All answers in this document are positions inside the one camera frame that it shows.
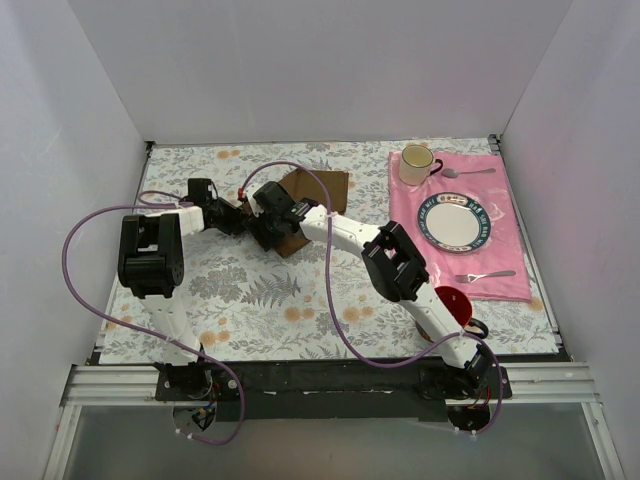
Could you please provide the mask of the brown cloth napkin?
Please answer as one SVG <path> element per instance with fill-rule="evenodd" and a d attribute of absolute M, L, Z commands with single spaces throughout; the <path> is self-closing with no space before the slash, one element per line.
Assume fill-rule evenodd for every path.
<path fill-rule="evenodd" d="M 349 173 L 344 171 L 313 170 L 312 173 L 324 184 L 329 193 L 331 209 L 339 214 L 344 214 L 347 209 Z M 307 172 L 296 169 L 285 175 L 278 184 L 295 201 L 305 198 L 314 200 L 326 206 L 326 198 L 319 183 Z M 282 258 L 293 255 L 298 250 L 309 244 L 300 234 L 288 234 L 271 250 L 274 250 Z"/>

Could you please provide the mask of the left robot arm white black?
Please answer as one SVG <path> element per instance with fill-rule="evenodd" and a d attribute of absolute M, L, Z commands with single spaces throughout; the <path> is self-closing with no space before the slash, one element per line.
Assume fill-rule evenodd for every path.
<path fill-rule="evenodd" d="M 183 239 L 211 228 L 239 234 L 243 216 L 218 197 L 210 179 L 190 179 L 182 200 L 186 207 L 123 218 L 118 278 L 149 313 L 155 331 L 165 337 L 158 368 L 168 385 L 200 400 L 209 395 L 214 381 L 198 356 L 201 342 L 189 324 L 179 290 L 185 276 Z"/>

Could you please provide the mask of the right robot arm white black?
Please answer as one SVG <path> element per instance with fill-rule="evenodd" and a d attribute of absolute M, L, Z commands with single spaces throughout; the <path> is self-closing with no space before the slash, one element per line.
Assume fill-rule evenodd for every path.
<path fill-rule="evenodd" d="M 488 329 L 473 318 L 464 293 L 433 285 L 424 257 L 399 223 L 357 222 L 312 199 L 294 201 L 273 181 L 253 193 L 240 189 L 238 196 L 249 211 L 247 229 L 265 249 L 298 235 L 361 257 L 378 294 L 409 312 L 432 342 L 428 350 L 442 357 L 444 395 L 471 398 L 487 388 L 493 359 L 482 341 Z"/>

